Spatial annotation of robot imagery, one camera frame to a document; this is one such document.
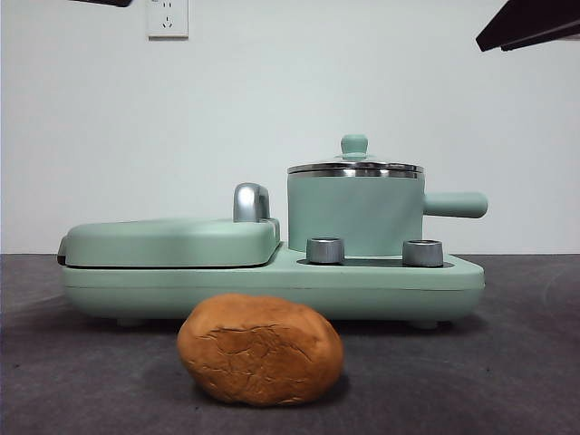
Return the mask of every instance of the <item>silver knob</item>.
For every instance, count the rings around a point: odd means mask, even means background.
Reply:
[[[402,263],[407,266],[443,266],[443,245],[438,240],[408,240],[402,244]]]
[[[306,260],[317,265],[336,265],[344,261],[344,241],[337,237],[315,237],[306,241]]]

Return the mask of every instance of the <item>bread roll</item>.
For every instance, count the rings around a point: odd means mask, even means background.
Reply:
[[[314,401],[343,366],[343,344],[328,321],[273,296],[206,299],[181,326],[178,350],[210,395],[256,406]]]

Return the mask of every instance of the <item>gray countertop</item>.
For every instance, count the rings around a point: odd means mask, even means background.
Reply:
[[[427,332],[333,322],[339,382],[254,409],[195,387],[181,322],[77,313],[54,256],[2,256],[2,433],[580,433],[580,256],[462,257],[486,269],[473,315]]]

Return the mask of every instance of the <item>brown crust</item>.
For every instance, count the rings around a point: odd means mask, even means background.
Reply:
[[[313,401],[343,366],[343,345],[328,321],[273,296],[206,299],[181,326],[178,350],[206,392],[256,406]]]

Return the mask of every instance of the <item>mint green appliance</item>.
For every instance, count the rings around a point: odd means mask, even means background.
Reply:
[[[483,269],[421,240],[422,216],[479,217],[485,197],[425,195],[422,168],[375,159],[366,145],[349,135],[338,158],[288,170],[288,244],[254,183],[237,186],[232,218],[74,227],[58,254],[65,293],[86,314],[124,325],[185,318],[229,292],[281,296],[330,319],[423,328],[471,313]]]

